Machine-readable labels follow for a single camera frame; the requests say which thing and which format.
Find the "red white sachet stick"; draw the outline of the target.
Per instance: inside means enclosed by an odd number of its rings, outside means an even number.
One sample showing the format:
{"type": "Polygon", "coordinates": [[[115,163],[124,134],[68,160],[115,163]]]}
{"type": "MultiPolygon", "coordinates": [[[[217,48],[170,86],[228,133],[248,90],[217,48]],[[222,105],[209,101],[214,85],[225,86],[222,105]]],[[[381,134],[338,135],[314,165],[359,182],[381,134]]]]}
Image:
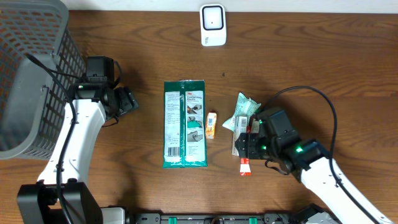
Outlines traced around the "red white sachet stick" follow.
{"type": "Polygon", "coordinates": [[[250,176],[251,169],[248,158],[240,158],[240,176],[250,176]]]}

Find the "light green wipes packet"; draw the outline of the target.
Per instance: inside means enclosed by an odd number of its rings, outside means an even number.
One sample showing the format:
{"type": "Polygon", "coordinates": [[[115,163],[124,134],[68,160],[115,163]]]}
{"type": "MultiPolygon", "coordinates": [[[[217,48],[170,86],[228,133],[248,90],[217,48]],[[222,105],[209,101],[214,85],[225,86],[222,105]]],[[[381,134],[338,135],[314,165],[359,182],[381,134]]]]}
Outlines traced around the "light green wipes packet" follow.
{"type": "Polygon", "coordinates": [[[250,118],[260,106],[260,103],[256,103],[251,98],[246,98],[243,93],[239,92],[234,114],[223,123],[222,127],[234,131],[237,123],[236,120],[239,116],[250,118]]]}

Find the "orange Kleenex tissue pack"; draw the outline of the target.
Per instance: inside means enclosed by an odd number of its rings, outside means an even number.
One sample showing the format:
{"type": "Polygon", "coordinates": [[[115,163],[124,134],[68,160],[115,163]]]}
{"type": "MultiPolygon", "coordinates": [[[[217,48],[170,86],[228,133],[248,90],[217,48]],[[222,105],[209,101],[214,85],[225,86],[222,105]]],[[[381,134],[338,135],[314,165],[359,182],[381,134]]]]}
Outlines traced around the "orange Kleenex tissue pack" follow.
{"type": "Polygon", "coordinates": [[[205,137],[207,139],[215,138],[216,121],[217,121],[217,114],[215,112],[209,112],[206,117],[206,128],[205,128],[205,137]]]}

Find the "green white 3M package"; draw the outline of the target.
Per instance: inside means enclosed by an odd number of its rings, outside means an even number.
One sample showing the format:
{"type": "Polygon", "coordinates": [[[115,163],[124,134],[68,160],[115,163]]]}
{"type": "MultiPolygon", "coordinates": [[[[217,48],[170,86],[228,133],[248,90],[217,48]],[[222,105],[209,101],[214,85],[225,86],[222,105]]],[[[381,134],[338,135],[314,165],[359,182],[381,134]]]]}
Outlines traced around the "green white 3M package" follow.
{"type": "Polygon", "coordinates": [[[207,165],[205,82],[165,82],[163,168],[207,165]]]}

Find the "green lid white jar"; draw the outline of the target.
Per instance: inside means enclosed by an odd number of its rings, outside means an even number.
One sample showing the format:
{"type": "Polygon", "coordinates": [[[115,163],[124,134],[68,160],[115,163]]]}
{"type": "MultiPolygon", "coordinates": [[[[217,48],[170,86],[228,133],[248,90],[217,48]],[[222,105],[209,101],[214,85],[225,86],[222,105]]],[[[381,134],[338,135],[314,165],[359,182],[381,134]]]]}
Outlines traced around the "green lid white jar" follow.
{"type": "Polygon", "coordinates": [[[258,120],[253,120],[251,123],[251,131],[250,133],[258,134],[259,133],[260,122],[258,120]]]}

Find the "white toothpaste box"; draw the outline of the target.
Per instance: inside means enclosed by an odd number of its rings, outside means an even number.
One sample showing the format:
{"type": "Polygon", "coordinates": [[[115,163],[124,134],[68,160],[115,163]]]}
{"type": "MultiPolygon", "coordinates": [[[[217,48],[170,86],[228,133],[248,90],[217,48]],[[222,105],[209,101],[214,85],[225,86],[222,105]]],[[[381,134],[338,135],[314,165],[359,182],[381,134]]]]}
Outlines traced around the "white toothpaste box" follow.
{"type": "Polygon", "coordinates": [[[233,131],[233,142],[232,142],[232,155],[239,156],[238,150],[235,146],[236,140],[239,138],[241,133],[247,132],[248,117],[247,116],[237,116],[235,119],[235,126],[233,131]]]}

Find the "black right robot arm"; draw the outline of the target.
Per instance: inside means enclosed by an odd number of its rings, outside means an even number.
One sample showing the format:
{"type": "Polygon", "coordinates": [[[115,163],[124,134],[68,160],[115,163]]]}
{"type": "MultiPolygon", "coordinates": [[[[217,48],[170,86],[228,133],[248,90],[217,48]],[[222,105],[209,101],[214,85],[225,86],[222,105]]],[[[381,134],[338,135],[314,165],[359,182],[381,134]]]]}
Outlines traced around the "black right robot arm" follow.
{"type": "Polygon", "coordinates": [[[235,141],[239,156],[276,162],[317,195],[341,223],[390,223],[344,175],[330,152],[316,139],[303,140],[281,108],[257,115],[257,133],[242,133],[235,141]]]}

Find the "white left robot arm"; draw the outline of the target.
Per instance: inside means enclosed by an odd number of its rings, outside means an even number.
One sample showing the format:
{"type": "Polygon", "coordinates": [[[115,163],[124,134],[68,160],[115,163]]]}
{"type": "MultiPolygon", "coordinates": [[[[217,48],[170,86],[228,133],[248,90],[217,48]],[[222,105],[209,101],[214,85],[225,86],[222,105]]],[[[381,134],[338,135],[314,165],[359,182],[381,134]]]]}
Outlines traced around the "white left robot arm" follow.
{"type": "Polygon", "coordinates": [[[138,107],[132,91],[118,85],[119,67],[109,57],[88,57],[86,72],[62,89],[67,103],[55,149],[37,182],[17,194],[24,223],[129,223],[126,208],[101,208],[87,186],[100,129],[138,107]]]}

